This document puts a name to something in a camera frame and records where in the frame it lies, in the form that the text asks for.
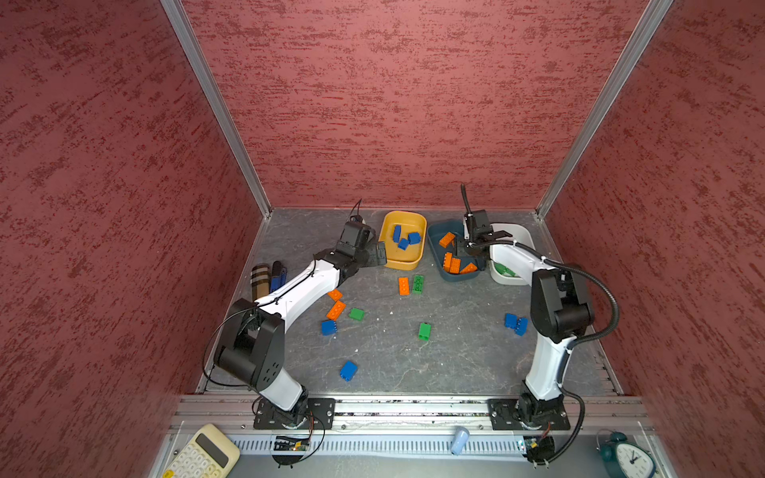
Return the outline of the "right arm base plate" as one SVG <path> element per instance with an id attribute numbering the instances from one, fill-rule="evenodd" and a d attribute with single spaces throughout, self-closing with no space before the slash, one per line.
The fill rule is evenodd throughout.
<path id="1" fill-rule="evenodd" d="M 555 400 L 536 400 L 531 394 L 520 398 L 490 398 L 488 416 L 493 430 L 552 431 L 570 430 L 563 396 Z"/>

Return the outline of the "orange small lego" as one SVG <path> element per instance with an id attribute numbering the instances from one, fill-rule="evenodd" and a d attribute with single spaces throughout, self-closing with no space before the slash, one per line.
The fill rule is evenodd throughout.
<path id="1" fill-rule="evenodd" d="M 461 260 L 456 257 L 452 257 L 449 262 L 449 267 L 446 271 L 451 275 L 459 275 L 461 271 Z"/>

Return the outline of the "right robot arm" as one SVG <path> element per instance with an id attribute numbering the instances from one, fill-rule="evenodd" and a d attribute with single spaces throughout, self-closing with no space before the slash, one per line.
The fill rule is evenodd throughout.
<path id="1" fill-rule="evenodd" d="M 512 270 L 531 287 L 530 322 L 537 332 L 531 370 L 516 404 L 516 419 L 538 428 L 564 411 L 562 384 L 570 346 L 584 336 L 594 313 L 585 279 L 508 232 L 498 232 L 484 210 L 463 217 L 465 248 Z"/>

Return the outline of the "blue lego pair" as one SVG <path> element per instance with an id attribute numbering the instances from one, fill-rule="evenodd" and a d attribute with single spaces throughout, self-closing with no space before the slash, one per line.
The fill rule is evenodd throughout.
<path id="1" fill-rule="evenodd" d="M 504 326 L 512 330 L 517 336 L 523 337 L 528 330 L 529 321 L 527 318 L 519 317 L 513 314 L 506 314 L 504 317 Z"/>

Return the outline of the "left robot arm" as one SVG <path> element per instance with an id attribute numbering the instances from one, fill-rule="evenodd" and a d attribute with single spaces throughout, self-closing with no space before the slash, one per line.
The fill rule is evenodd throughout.
<path id="1" fill-rule="evenodd" d="M 284 368 L 286 333 L 321 297 L 362 268 L 386 265 L 375 229 L 355 214 L 333 248 L 313 256 L 297 277 L 253 302 L 240 300 L 222 325 L 213 364 L 255 390 L 293 423 L 308 414 L 307 389 Z"/>

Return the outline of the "green small lego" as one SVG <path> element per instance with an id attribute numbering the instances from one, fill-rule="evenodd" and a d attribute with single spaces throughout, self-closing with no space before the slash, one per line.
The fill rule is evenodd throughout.
<path id="1" fill-rule="evenodd" d="M 362 320 L 364 320 L 365 315 L 366 315 L 366 312 L 364 310 L 354 308 L 350 310 L 349 318 L 354 321 L 361 322 Z"/>
<path id="2" fill-rule="evenodd" d="M 420 323 L 420 327 L 418 328 L 418 338 L 421 341 L 429 341 L 430 340 L 430 334 L 432 333 L 432 325 L 428 323 Z"/>

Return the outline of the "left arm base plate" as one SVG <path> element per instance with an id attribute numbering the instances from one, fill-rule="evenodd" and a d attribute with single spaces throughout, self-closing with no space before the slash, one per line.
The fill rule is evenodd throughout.
<path id="1" fill-rule="evenodd" d="M 337 401 L 334 398 L 305 398 L 291 410 L 282 410 L 269 400 L 261 398 L 254 404 L 253 428 L 256 430 L 308 430 L 310 425 L 319 430 L 333 427 Z"/>

